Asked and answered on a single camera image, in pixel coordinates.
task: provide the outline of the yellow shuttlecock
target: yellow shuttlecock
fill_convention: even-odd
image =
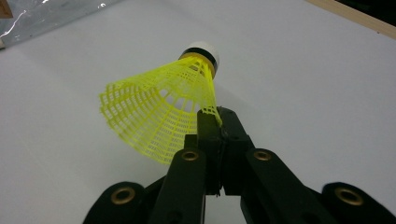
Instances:
[[[195,42],[173,63],[108,84],[100,110],[122,140],[168,164],[185,134],[196,133],[199,109],[221,125],[213,84],[218,64],[212,46]]]

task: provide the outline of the shuttlecock cork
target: shuttlecock cork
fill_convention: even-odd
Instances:
[[[100,110],[123,141],[168,164],[185,135],[196,133],[199,109],[221,125],[213,84],[218,66],[215,48],[194,42],[173,63],[107,84]]]

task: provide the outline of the mesh pattern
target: mesh pattern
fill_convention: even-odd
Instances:
[[[183,148],[185,134],[196,133],[199,109],[221,125],[212,74],[197,57],[110,83],[100,100],[108,125],[122,140],[165,164]]]

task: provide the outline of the shuttlecock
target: shuttlecock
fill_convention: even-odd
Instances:
[[[100,110],[123,141],[168,164],[185,134],[196,133],[199,109],[221,125],[213,84],[218,65],[212,46],[192,43],[173,63],[108,84]]]

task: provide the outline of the white table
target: white table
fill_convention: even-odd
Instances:
[[[308,187],[342,181],[396,214],[396,41],[305,1],[126,0],[0,51],[0,223],[81,223],[109,186],[167,172],[99,113],[110,81],[220,54],[219,105]],[[244,223],[208,197],[206,223]]]

